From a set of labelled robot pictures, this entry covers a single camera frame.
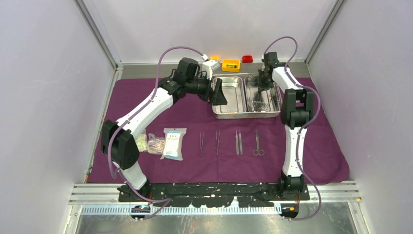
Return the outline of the steel instrument tray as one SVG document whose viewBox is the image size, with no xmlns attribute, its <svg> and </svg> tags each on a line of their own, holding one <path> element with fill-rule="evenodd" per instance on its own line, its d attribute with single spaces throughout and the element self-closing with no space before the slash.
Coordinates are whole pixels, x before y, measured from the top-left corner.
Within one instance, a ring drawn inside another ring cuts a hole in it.
<svg viewBox="0 0 413 234">
<path fill-rule="evenodd" d="M 277 84 L 274 84 L 273 88 L 262 92 L 262 99 L 265 104 L 268 103 L 272 95 L 277 96 L 276 110 L 274 112 L 254 112 L 252 100 L 258 91 L 257 73 L 215 75 L 212 78 L 213 85 L 216 78 L 222 79 L 223 93 L 227 100 L 227 105 L 212 107 L 217 119 L 272 118 L 280 114 L 282 99 Z"/>
</svg>

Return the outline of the orange yellow toy block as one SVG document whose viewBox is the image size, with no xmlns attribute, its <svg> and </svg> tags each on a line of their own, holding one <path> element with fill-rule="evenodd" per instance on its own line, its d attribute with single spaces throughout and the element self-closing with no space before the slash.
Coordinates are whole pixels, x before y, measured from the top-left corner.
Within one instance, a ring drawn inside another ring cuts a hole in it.
<svg viewBox="0 0 413 234">
<path fill-rule="evenodd" d="M 224 59 L 222 62 L 222 71 L 238 73 L 240 71 L 241 61 L 233 59 Z"/>
</svg>

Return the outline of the steel tweezers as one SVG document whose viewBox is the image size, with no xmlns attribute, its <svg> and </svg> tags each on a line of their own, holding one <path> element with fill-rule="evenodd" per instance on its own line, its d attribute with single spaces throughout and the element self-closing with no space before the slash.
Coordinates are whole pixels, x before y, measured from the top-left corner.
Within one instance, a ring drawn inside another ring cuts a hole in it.
<svg viewBox="0 0 413 234">
<path fill-rule="evenodd" d="M 200 157 L 203 155 L 204 133 L 200 132 Z"/>
<path fill-rule="evenodd" d="M 216 130 L 215 132 L 216 136 L 216 155 L 219 155 L 219 144 L 220 144 L 220 130 Z"/>
</svg>

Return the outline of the steel surgical scissors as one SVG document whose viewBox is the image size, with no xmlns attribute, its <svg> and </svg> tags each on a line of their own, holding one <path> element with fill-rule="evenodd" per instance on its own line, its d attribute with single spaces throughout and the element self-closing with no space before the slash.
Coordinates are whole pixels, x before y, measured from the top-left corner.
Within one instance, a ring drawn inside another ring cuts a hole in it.
<svg viewBox="0 0 413 234">
<path fill-rule="evenodd" d="M 255 98 L 252 100 L 252 108 L 254 112 L 261 112 L 264 110 L 265 103 L 262 99 L 262 89 L 258 89 Z"/>
<path fill-rule="evenodd" d="M 258 131 L 258 129 L 256 130 L 255 139 L 256 139 L 256 149 L 253 150 L 253 155 L 263 156 L 264 155 L 264 150 L 260 148 L 260 140 L 259 140 L 259 131 Z"/>
</svg>

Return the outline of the purple cloth wrap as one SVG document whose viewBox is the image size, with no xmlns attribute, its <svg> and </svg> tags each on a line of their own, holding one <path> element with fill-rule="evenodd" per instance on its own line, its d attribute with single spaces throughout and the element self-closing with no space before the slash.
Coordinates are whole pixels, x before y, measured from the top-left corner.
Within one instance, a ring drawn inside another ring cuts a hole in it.
<svg viewBox="0 0 413 234">
<path fill-rule="evenodd" d="M 276 182 L 285 159 L 286 134 L 279 117 L 216 119 L 212 107 L 196 95 L 187 95 L 159 115 L 147 128 L 157 137 L 165 128 L 186 128 L 182 161 L 141 153 L 142 172 L 153 183 Z M 263 156 L 253 155 L 256 130 Z M 220 130 L 216 155 L 216 130 Z M 243 154 L 236 154 L 235 130 L 242 134 Z M 200 132 L 204 133 L 200 157 Z M 349 178 L 349 165 L 340 150 L 323 110 L 305 137 L 303 169 L 316 184 L 342 182 Z"/>
</svg>

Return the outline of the white sterile pouch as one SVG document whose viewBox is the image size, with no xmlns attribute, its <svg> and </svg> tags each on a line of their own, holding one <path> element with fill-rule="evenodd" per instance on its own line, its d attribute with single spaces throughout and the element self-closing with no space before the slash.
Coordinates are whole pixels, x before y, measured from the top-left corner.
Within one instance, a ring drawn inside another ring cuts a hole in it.
<svg viewBox="0 0 413 234">
<path fill-rule="evenodd" d="M 187 133 L 186 128 L 165 128 L 165 145 L 161 159 L 182 161 L 183 137 Z"/>
</svg>

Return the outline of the pink clear packet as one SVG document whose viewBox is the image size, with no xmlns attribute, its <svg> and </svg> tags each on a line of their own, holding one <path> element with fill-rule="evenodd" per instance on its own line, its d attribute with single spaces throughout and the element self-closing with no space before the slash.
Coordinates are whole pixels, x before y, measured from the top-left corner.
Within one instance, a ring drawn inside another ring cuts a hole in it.
<svg viewBox="0 0 413 234">
<path fill-rule="evenodd" d="M 152 155 L 161 155 L 165 147 L 165 138 L 158 137 L 154 134 L 148 134 L 147 149 L 148 153 Z"/>
</svg>

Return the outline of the green packet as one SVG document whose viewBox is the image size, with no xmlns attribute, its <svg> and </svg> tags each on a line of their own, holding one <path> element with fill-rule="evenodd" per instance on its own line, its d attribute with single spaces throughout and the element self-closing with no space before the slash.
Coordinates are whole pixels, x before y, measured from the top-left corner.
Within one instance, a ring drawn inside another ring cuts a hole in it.
<svg viewBox="0 0 413 234">
<path fill-rule="evenodd" d="M 147 135 L 146 133 L 142 133 L 138 136 L 138 139 L 135 141 L 139 152 L 146 152 L 148 150 L 147 147 Z"/>
</svg>

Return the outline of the steel surgical forceps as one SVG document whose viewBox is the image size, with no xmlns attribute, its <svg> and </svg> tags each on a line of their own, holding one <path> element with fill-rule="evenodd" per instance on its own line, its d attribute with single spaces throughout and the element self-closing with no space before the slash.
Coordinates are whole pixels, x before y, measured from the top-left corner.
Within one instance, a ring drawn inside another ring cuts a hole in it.
<svg viewBox="0 0 413 234">
<path fill-rule="evenodd" d="M 268 103 L 265 104 L 263 108 L 263 112 L 274 112 L 277 107 L 276 101 L 277 101 L 277 96 L 274 94 L 271 96 Z"/>
</svg>

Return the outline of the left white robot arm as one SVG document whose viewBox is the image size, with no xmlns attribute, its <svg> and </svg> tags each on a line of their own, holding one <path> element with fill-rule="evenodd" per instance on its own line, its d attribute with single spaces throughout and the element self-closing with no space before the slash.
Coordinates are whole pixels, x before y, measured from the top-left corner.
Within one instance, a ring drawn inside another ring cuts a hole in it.
<svg viewBox="0 0 413 234">
<path fill-rule="evenodd" d="M 117 168 L 136 201 L 145 201 L 150 192 L 138 163 L 140 152 L 135 141 L 153 120 L 186 94 L 197 95 L 212 106 L 226 105 L 222 80 L 212 78 L 219 66 L 215 59 L 199 64 L 191 58 L 182 58 L 171 76 L 157 81 L 150 95 L 132 111 L 117 121 L 103 123 L 101 150 L 108 157 L 110 171 L 114 166 Z"/>
</svg>

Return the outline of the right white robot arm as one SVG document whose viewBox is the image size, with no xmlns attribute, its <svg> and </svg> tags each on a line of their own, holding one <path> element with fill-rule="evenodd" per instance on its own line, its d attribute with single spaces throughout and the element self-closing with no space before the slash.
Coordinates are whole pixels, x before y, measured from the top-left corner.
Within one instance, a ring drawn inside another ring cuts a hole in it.
<svg viewBox="0 0 413 234">
<path fill-rule="evenodd" d="M 262 62 L 258 71 L 258 91 L 278 85 L 283 92 L 280 118 L 286 130 L 286 151 L 277 195 L 291 200 L 303 192 L 305 186 L 303 148 L 308 123 L 314 117 L 315 92 L 293 77 L 288 65 L 278 60 L 276 52 L 265 53 Z"/>
</svg>

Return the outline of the red block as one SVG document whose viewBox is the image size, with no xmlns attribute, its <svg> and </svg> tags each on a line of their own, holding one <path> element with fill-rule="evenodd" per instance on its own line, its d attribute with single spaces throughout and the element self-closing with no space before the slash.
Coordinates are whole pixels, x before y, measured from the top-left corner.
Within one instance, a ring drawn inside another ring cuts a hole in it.
<svg viewBox="0 0 413 234">
<path fill-rule="evenodd" d="M 244 55 L 242 56 L 242 63 L 252 63 L 253 62 L 253 56 L 252 55 Z"/>
</svg>

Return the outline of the small orange block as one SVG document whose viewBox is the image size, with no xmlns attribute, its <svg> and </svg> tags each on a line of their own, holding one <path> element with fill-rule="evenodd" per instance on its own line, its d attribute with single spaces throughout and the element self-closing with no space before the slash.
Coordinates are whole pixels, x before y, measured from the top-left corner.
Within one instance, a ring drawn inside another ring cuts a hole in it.
<svg viewBox="0 0 413 234">
<path fill-rule="evenodd" d="M 221 61 L 221 59 L 220 59 L 219 56 L 211 56 L 209 59 L 210 59 L 210 60 L 216 60 L 216 61 L 218 61 L 218 62 Z"/>
</svg>

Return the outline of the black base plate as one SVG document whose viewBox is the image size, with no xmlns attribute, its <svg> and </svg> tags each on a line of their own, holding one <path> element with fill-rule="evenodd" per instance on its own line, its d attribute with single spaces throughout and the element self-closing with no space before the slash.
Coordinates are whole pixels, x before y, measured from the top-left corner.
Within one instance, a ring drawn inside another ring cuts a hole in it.
<svg viewBox="0 0 413 234">
<path fill-rule="evenodd" d="M 237 201 L 239 207 L 269 207 L 275 201 L 307 201 L 307 186 L 302 193 L 284 190 L 277 183 L 147 183 L 138 191 L 142 196 L 157 200 L 161 207 L 208 208 L 229 207 Z"/>
</svg>

